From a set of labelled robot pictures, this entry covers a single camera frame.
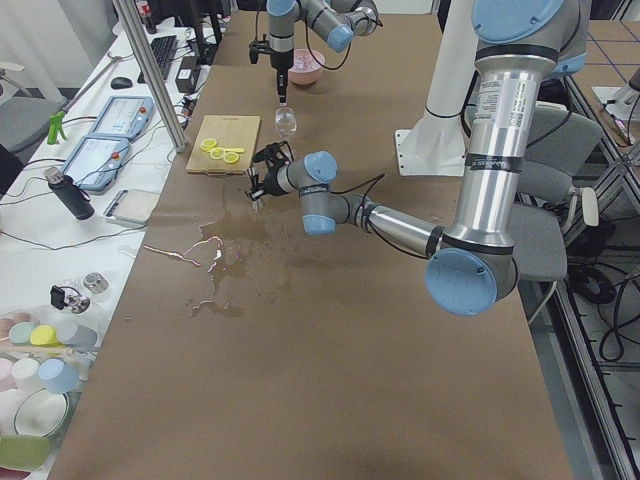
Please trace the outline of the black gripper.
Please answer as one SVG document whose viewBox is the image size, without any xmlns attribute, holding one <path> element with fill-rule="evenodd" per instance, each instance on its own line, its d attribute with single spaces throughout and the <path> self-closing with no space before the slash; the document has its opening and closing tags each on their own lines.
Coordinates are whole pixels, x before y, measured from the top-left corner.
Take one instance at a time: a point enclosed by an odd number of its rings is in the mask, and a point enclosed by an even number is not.
<svg viewBox="0 0 640 480">
<path fill-rule="evenodd" d="M 278 104 L 279 106 L 283 106 L 283 102 L 286 102 L 288 105 L 286 89 L 288 87 L 288 74 L 291 66 L 288 64 L 273 64 L 272 67 L 276 72 Z"/>
<path fill-rule="evenodd" d="M 293 185 L 288 177 L 288 163 L 293 160 L 293 152 L 287 141 L 278 141 L 266 145 L 252 157 L 252 163 L 265 163 L 272 166 L 268 169 L 263 183 L 251 184 L 245 191 L 249 199 L 260 199 L 264 195 L 283 196 L 293 192 Z"/>
</svg>

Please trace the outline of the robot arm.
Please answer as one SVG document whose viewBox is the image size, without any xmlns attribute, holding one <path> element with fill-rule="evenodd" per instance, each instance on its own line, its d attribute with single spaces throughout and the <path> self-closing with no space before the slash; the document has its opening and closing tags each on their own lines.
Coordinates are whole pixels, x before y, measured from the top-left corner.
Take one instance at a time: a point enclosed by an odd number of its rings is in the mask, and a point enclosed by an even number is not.
<svg viewBox="0 0 640 480">
<path fill-rule="evenodd" d="M 507 228 L 539 87 L 582 67 L 589 8 L 586 1 L 473 3 L 472 48 L 480 88 L 450 226 L 431 224 L 359 193 L 332 191 L 335 158 L 319 151 L 293 160 L 285 142 L 254 155 L 268 171 L 251 175 L 250 199 L 296 193 L 307 234 L 356 225 L 424 259 L 426 287 L 441 308 L 465 316 L 490 309 L 519 277 Z"/>
<path fill-rule="evenodd" d="M 374 1 L 269 0 L 266 2 L 267 34 L 254 47 L 268 55 L 276 70 L 279 102 L 287 102 L 288 73 L 294 66 L 295 23 L 301 21 L 332 50 L 347 49 L 355 36 L 372 34 L 381 20 Z"/>
</svg>

